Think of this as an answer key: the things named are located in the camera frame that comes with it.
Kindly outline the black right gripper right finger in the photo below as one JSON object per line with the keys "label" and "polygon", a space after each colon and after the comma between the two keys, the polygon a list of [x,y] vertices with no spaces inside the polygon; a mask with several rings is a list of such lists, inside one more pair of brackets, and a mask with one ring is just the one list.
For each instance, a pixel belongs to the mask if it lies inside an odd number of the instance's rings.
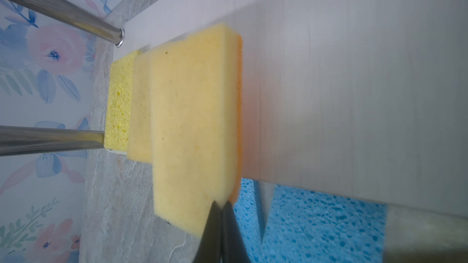
{"label": "black right gripper right finger", "polygon": [[227,202],[222,209],[221,258],[223,263],[251,263],[235,217],[234,207]]}

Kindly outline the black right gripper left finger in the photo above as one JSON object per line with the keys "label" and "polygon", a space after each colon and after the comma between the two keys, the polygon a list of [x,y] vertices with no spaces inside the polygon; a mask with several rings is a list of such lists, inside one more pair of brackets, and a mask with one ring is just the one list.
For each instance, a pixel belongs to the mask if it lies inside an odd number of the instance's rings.
{"label": "black right gripper left finger", "polygon": [[220,263],[222,237],[222,211],[213,202],[193,263]]}

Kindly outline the pale yellow sponge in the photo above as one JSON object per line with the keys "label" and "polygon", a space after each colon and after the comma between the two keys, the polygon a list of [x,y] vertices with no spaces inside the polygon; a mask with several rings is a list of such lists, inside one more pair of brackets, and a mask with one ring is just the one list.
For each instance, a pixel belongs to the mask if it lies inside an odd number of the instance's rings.
{"label": "pale yellow sponge", "polygon": [[141,163],[152,163],[149,112],[149,53],[134,60],[132,100],[130,106],[127,158]]}

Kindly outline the yellow orange-backed sponge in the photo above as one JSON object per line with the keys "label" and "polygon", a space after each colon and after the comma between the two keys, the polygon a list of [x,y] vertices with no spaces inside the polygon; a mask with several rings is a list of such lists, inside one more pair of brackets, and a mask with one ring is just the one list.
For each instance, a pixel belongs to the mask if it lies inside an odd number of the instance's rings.
{"label": "yellow orange-backed sponge", "polygon": [[242,49],[220,23],[151,52],[154,211],[193,236],[240,186]]}

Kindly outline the bright yellow cellulose sponge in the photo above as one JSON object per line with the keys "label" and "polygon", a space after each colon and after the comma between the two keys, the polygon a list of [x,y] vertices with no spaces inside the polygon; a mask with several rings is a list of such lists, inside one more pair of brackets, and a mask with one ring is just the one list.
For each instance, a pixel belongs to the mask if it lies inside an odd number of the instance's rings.
{"label": "bright yellow cellulose sponge", "polygon": [[104,136],[107,150],[127,150],[134,60],[140,54],[141,51],[136,50],[111,64]]}

